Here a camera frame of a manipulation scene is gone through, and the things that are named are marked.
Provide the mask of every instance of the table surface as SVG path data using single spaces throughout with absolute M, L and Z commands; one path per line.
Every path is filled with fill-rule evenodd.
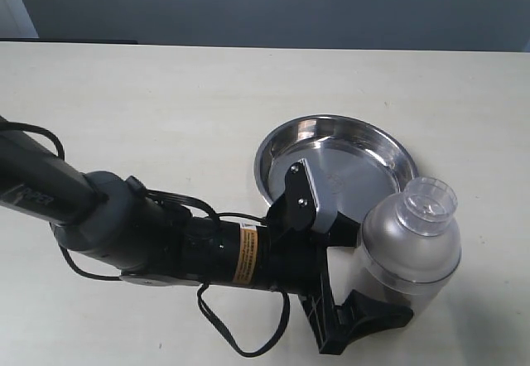
M 455 189 L 462 263 L 415 323 L 325 357 L 292 297 L 286 334 L 253 364 L 529 364 L 528 95 L 525 54 L 0 43 L 1 115 L 53 131 L 82 171 L 263 214 L 262 139 L 333 113 L 390 132 L 423 175 Z M 44 222 L 7 209 L 0 221 L 0 364 L 248 364 L 200 314 L 194 288 L 85 280 Z M 332 258 L 338 297 L 348 261 Z M 205 298 L 245 349 L 268 340 L 281 309 L 267 292 L 213 287 Z

